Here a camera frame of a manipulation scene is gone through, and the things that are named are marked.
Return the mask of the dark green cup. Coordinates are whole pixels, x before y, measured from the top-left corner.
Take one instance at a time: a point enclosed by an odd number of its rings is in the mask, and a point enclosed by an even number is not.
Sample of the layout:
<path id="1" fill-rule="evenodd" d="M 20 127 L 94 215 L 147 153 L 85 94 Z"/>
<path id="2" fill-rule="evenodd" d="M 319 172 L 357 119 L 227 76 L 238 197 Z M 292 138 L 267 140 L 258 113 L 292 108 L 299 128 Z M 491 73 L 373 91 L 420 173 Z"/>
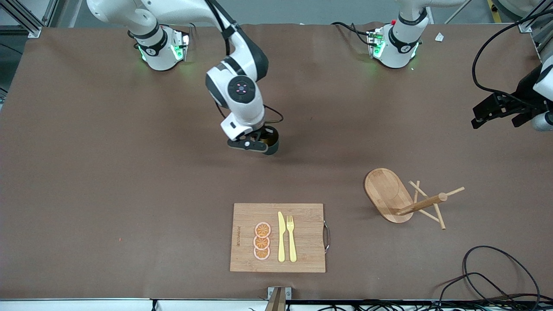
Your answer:
<path id="1" fill-rule="evenodd" d="M 277 131 L 277 139 L 264 139 L 263 142 L 268 144 L 269 150 L 267 153 L 263 153 L 267 156 L 272 155 L 278 151 L 279 148 L 279 133 Z"/>

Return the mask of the wooden cup rack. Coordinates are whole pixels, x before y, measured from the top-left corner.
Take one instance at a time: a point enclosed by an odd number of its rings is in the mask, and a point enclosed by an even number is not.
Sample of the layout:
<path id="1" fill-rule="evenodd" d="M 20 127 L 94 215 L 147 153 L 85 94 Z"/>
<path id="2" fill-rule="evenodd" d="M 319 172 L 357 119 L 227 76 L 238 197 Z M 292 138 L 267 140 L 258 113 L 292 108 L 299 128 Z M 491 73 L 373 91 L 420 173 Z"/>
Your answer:
<path id="1" fill-rule="evenodd" d="M 420 181 L 409 181 L 413 193 L 409 193 L 398 175 L 387 168 L 377 168 L 365 176 L 363 187 L 369 200 L 385 220 L 393 224 L 403 224 L 413 215 L 422 214 L 437 222 L 445 229 L 440 204 L 449 197 L 465 190 L 459 187 L 449 192 L 440 192 L 430 196 L 421 189 Z"/>

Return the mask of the brown table cover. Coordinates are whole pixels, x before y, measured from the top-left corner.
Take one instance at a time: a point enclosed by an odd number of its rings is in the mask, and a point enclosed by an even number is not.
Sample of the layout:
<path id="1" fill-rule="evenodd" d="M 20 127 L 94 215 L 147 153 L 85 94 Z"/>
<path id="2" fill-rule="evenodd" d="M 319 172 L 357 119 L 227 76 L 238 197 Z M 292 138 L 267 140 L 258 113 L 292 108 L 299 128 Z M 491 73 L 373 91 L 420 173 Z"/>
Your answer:
<path id="1" fill-rule="evenodd" d="M 197 28 L 190 62 L 167 72 L 124 29 L 43 30 L 0 112 L 0 298 L 433 299 L 478 245 L 553 297 L 553 133 L 470 123 L 486 97 L 473 59 L 501 27 L 431 25 L 389 70 L 335 26 L 244 25 L 285 118 L 272 157 L 227 147 L 205 88 L 217 30 Z M 381 217 L 363 187 L 377 168 L 411 194 L 465 187 L 440 204 L 446 228 Z M 323 203 L 326 272 L 231 272 L 235 203 Z"/>

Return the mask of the yellow plastic knife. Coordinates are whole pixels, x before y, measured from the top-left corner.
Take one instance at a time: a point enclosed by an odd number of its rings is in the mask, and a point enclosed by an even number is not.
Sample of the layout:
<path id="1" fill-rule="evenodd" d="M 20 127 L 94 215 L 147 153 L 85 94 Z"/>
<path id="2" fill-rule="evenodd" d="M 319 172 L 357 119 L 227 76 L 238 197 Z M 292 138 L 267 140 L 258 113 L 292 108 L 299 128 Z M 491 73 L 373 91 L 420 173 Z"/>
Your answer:
<path id="1" fill-rule="evenodd" d="M 284 247 L 284 234 L 286 232 L 286 223 L 284 220 L 284 215 L 278 211 L 278 222 L 279 222 L 279 246 L 278 246 L 278 261 L 285 261 L 285 247 Z"/>

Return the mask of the yellow plastic fork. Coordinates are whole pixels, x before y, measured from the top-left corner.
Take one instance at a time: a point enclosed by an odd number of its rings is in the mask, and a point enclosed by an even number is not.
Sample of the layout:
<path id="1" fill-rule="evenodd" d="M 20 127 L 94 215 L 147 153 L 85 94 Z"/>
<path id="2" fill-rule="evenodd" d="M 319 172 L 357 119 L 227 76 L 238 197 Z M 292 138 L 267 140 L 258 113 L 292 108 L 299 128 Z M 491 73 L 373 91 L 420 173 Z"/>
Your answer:
<path id="1" fill-rule="evenodd" d="M 296 252 L 296 242 L 294 240 L 294 219 L 292 215 L 286 216 L 286 229 L 288 230 L 289 234 L 289 260 L 292 263 L 295 263 L 298 260 L 297 252 Z"/>

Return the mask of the bamboo cutting board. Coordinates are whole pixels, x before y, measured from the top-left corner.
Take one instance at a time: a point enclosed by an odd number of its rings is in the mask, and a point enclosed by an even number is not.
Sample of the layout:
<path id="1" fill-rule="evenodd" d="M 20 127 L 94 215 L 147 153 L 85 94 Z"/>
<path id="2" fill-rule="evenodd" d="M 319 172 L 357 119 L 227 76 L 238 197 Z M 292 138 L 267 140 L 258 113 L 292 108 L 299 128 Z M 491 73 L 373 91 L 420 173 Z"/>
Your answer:
<path id="1" fill-rule="evenodd" d="M 289 260 L 289 234 L 284 234 L 285 261 L 278 261 L 280 211 L 294 219 L 297 261 Z M 260 222 L 271 226 L 270 256 L 257 260 L 253 254 L 254 228 Z M 324 205 L 321 203 L 235 203 L 233 211 L 230 271 L 253 273 L 324 273 Z"/>

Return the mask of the aluminium frame profile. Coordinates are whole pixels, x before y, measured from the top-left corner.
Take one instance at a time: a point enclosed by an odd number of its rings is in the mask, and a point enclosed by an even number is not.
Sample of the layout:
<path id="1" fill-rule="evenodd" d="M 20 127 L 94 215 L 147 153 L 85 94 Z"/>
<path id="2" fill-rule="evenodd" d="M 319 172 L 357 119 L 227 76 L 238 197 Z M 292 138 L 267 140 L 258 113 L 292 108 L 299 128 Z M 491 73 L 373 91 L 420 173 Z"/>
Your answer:
<path id="1" fill-rule="evenodd" d="M 60 0 L 0 0 L 0 35 L 39 38 L 53 24 Z"/>
<path id="2" fill-rule="evenodd" d="M 553 10 L 553 0 L 524 0 L 523 4 L 529 4 L 528 8 L 524 8 L 527 12 L 525 18 Z M 542 60 L 553 56 L 553 13 L 528 20 L 518 27 L 521 33 L 531 34 Z"/>

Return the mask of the metal bracket with post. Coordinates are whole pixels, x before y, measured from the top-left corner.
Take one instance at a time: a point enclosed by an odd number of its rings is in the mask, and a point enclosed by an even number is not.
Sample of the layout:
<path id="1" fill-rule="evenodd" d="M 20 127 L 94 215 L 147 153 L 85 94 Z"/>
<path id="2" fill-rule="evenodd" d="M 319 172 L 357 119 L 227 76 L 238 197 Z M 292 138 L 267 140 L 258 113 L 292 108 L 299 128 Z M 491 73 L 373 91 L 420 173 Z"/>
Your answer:
<path id="1" fill-rule="evenodd" d="M 264 311 L 289 311 L 288 302 L 292 299 L 292 287 L 268 287 L 267 299 Z"/>

